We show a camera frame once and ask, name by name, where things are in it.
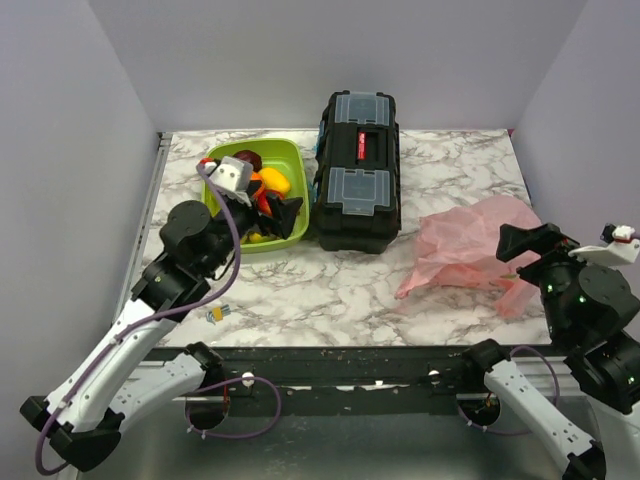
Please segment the orange fake tangerine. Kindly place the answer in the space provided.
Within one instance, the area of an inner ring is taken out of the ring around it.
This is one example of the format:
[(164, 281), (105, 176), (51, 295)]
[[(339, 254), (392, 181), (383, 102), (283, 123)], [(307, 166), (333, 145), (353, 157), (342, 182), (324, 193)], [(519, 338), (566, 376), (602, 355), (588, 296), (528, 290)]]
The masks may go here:
[[(257, 172), (253, 172), (252, 173), (251, 180), (252, 179), (261, 179), (261, 180), (263, 180), (262, 176)], [(265, 190), (263, 191), (263, 193), (257, 199), (253, 200), (253, 203), (261, 213), (263, 213), (263, 214), (265, 214), (267, 216), (272, 216), (272, 211), (271, 211), (270, 205), (269, 205), (269, 203), (267, 201), (267, 193), (268, 193), (268, 190), (267, 190), (266, 184), (265, 184)]]

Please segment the pink plastic bag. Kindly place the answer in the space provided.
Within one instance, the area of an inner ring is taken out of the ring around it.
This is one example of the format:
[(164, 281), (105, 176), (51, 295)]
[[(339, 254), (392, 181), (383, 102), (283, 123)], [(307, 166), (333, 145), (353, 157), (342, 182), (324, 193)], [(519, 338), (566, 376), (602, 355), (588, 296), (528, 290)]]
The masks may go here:
[(522, 200), (497, 195), (471, 206), (458, 206), (420, 219), (413, 268), (395, 292), (397, 299), (427, 287), (501, 290), (494, 302), (499, 315), (521, 315), (536, 289), (518, 279), (516, 269), (539, 258), (525, 253), (505, 263), (496, 258), (500, 227), (539, 227), (541, 221)]

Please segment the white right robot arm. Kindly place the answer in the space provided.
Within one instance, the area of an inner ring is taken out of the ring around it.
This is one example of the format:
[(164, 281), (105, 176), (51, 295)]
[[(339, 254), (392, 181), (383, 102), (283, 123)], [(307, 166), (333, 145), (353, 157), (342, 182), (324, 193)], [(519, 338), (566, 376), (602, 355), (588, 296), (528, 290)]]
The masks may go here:
[(565, 479), (639, 476), (639, 342), (625, 330), (639, 313), (639, 299), (619, 270), (638, 258), (639, 235), (631, 226), (608, 224), (601, 240), (582, 246), (551, 223), (503, 224), (496, 250), (503, 263), (537, 254), (516, 272), (540, 291), (551, 343), (587, 397), (598, 439), (548, 401), (494, 340), (468, 348), (459, 370), (467, 389), (487, 389), (514, 411)]

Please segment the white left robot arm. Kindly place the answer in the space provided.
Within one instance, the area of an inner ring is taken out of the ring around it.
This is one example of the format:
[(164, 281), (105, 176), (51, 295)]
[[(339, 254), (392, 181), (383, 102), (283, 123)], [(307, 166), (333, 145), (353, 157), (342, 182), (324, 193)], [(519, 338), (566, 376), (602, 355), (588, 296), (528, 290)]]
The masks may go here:
[(96, 347), (56, 389), (30, 396), (22, 417), (38, 431), (35, 466), (43, 476), (72, 466), (87, 472), (104, 462), (126, 430), (182, 394), (225, 396), (235, 379), (202, 342), (187, 345), (148, 376), (130, 379), (139, 364), (192, 310), (220, 298), (235, 283), (241, 240), (255, 230), (287, 238), (304, 200), (212, 183), (217, 213), (198, 200), (174, 206), (160, 230), (161, 253), (146, 267), (130, 299)]

